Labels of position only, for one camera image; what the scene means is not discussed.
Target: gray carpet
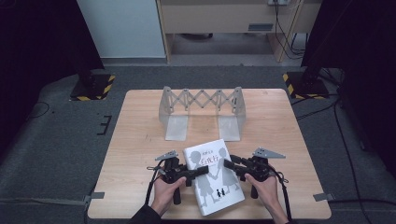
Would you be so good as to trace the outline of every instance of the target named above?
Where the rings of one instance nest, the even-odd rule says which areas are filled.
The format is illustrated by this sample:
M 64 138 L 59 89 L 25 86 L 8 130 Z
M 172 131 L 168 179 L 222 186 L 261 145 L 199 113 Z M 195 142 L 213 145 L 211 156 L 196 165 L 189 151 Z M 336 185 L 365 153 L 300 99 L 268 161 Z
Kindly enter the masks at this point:
M 0 167 L 0 199 L 39 198 L 81 201 L 92 190 L 128 90 L 162 89 L 286 89 L 282 74 L 298 67 L 258 66 L 129 66 L 108 67 L 116 79 L 102 101 L 72 102 L 69 94 L 78 77 L 49 84 L 40 93 L 30 118 L 21 127 L 7 160 Z M 331 93 L 336 88 L 326 83 Z M 296 117 L 331 105 L 306 100 L 293 106 Z M 112 116 L 105 135 L 101 123 Z M 346 144 L 363 199 L 396 203 L 396 181 L 374 152 L 360 149 L 346 112 L 337 106 Z M 305 119 L 299 125 L 325 192 L 336 200 L 357 199 L 357 190 L 333 109 Z M 396 207 L 364 203 L 372 223 L 395 223 Z M 332 217 L 320 223 L 369 223 L 358 203 L 331 203 Z M 0 223 L 84 223 L 85 207 L 46 203 L 0 203 Z M 87 223 L 125 223 L 125 220 L 86 220 Z M 300 223 L 313 223 L 300 220 Z

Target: book cover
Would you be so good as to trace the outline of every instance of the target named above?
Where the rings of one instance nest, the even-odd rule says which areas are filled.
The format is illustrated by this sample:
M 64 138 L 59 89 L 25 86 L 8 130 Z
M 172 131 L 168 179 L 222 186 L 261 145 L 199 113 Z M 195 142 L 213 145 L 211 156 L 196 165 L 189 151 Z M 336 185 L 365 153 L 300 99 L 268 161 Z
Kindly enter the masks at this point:
M 192 180 L 201 214 L 207 216 L 245 200 L 235 172 L 225 168 L 224 159 L 231 160 L 223 139 L 183 150 L 189 170 L 207 165 L 209 173 Z

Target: wooden table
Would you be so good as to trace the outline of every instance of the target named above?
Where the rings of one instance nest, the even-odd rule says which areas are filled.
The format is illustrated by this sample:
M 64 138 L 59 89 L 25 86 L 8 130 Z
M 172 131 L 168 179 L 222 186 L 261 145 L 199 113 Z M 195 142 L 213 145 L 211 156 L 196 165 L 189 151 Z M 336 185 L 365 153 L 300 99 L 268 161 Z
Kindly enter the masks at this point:
M 327 219 L 327 201 L 316 202 L 323 192 L 289 98 L 278 89 L 242 89 L 247 109 L 242 140 L 226 142 L 230 154 L 250 158 L 257 147 L 286 156 L 270 163 L 285 175 L 293 218 Z M 128 91 L 92 199 L 90 218 L 130 218 L 143 205 L 156 157 L 175 149 L 185 163 L 182 149 L 219 139 L 216 116 L 191 115 L 186 141 L 165 141 L 158 108 L 162 90 Z M 270 214 L 259 200 L 249 197 L 250 185 L 241 182 L 246 199 L 207 217 L 202 217 L 192 188 L 182 188 L 181 205 L 172 205 L 166 219 L 259 219 Z M 279 200 L 284 206 L 281 188 Z

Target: handheld controller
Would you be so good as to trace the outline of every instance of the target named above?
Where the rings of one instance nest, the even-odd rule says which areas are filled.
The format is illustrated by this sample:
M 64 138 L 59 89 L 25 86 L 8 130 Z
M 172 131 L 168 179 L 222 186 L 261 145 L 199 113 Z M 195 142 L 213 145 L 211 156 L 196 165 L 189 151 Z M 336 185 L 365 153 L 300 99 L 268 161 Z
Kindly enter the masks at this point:
M 254 151 L 252 158 L 244 159 L 235 155 L 230 155 L 230 157 L 231 161 L 225 160 L 224 166 L 233 170 L 235 174 L 239 176 L 241 181 L 246 181 L 245 174 L 250 174 L 260 182 L 266 180 L 271 172 L 275 170 L 268 164 L 268 158 L 286 158 L 283 155 L 262 147 L 259 147 Z M 236 165 L 235 163 L 242 163 L 245 166 Z M 259 194 L 257 193 L 257 190 L 254 188 L 254 186 L 251 186 L 250 197 L 254 199 L 259 197 Z
M 187 165 L 179 164 L 177 156 L 178 154 L 173 150 L 156 159 L 156 161 L 165 161 L 163 170 L 159 170 L 163 175 L 164 182 L 173 184 L 182 176 L 186 176 L 186 187 L 191 187 L 192 180 L 195 179 L 195 177 L 209 173 L 208 166 L 199 167 L 196 170 L 189 170 Z M 173 200 L 174 204 L 181 204 L 179 188 L 175 190 Z

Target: wrist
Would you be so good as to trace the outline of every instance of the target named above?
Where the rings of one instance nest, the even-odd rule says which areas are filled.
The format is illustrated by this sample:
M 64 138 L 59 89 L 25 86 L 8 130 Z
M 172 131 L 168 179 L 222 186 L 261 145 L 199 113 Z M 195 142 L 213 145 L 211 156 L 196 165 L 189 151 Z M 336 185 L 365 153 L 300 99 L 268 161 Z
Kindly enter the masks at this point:
M 152 210 L 154 210 L 160 217 L 163 216 L 163 214 L 165 213 L 165 206 L 164 205 L 160 205 L 157 202 L 153 202 L 151 205 Z
M 288 217 L 279 202 L 266 204 L 265 207 L 270 212 L 275 224 L 284 224 L 289 222 Z

